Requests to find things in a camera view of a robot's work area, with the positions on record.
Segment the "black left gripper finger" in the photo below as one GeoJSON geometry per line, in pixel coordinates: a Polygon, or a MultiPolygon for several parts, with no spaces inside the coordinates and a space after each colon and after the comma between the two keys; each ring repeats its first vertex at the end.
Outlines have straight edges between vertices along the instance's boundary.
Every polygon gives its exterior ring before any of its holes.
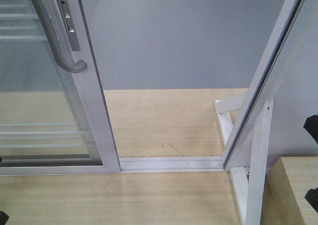
{"type": "Polygon", "coordinates": [[[0,225],[6,225],[9,219],[9,215],[7,215],[4,211],[0,211],[0,225]]]}

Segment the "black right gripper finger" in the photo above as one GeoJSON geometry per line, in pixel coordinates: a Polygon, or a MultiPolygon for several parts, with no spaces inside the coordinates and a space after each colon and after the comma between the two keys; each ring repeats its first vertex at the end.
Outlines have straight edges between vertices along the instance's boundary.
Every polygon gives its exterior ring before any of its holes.
{"type": "Polygon", "coordinates": [[[304,123],[304,129],[318,143],[318,115],[308,117],[304,123]]]}
{"type": "Polygon", "coordinates": [[[305,199],[314,210],[318,210],[318,188],[308,190],[305,199]]]}

